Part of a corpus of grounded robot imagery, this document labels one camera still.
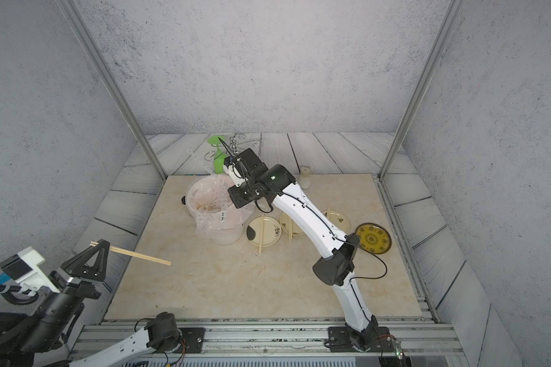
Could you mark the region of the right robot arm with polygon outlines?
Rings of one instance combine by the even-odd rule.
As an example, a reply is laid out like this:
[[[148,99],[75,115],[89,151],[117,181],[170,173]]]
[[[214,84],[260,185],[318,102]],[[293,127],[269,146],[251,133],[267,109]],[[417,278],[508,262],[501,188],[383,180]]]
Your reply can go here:
[[[313,272],[335,292],[344,312],[350,345],[361,352],[373,348],[380,335],[378,322],[355,282],[358,236],[332,224],[285,167],[268,168],[250,148],[226,158],[223,170],[234,181],[228,193],[236,208],[264,199],[269,208],[283,211],[307,235],[321,255]]]

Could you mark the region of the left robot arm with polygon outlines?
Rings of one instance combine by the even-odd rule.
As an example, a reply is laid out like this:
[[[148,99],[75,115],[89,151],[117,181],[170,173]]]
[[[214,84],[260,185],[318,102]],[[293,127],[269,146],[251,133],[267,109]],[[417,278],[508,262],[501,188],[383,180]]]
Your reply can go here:
[[[11,304],[38,302],[32,314],[0,312],[0,366],[32,366],[35,355],[62,347],[84,310],[97,300],[95,284],[105,280],[109,242],[101,239],[46,275],[44,258],[32,247],[0,262],[0,295]],[[124,340],[91,356],[64,359],[57,366],[120,366],[151,353],[186,352],[187,344],[173,314],[163,312]]]

